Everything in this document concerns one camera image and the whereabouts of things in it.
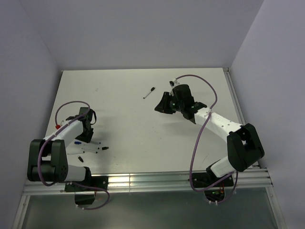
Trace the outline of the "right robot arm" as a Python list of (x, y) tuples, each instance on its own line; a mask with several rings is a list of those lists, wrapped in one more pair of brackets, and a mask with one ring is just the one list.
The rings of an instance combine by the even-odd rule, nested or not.
[(206, 180), (217, 186), (231, 172), (243, 172), (264, 157), (264, 149), (252, 124), (239, 124), (213, 112), (207, 105), (196, 102), (190, 87), (171, 81), (172, 90), (164, 92), (155, 111), (164, 114), (180, 112), (186, 120), (206, 127), (226, 142), (226, 157), (206, 169)]

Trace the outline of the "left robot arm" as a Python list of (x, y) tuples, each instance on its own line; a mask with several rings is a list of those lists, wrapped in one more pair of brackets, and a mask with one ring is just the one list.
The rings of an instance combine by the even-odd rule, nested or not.
[(29, 149), (28, 180), (41, 181), (46, 186), (75, 182), (81, 190), (90, 189), (93, 184), (90, 169), (69, 165), (66, 147), (74, 141), (90, 143), (93, 136), (93, 118), (96, 118), (96, 113), (88, 107), (82, 107), (78, 115), (68, 117), (63, 126), (50, 136), (32, 140)]

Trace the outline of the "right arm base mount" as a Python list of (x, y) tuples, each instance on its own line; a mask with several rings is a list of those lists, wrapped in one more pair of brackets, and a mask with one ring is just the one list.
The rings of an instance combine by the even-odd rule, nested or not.
[(219, 178), (210, 172), (192, 173), (194, 189), (204, 189), (204, 197), (209, 205), (218, 206), (235, 193), (238, 178), (233, 181), (233, 173)]

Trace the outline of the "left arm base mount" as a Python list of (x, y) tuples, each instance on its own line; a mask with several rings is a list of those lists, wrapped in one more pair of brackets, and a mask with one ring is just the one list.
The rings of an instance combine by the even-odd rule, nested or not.
[[(85, 209), (98, 209), (105, 206), (110, 200), (110, 194), (107, 191), (108, 177), (91, 177), (84, 181), (73, 181), (65, 184), (65, 193), (74, 193), (74, 202), (78, 207)], [(96, 200), (97, 192), (105, 192), (106, 200), (100, 206), (93, 206)]]

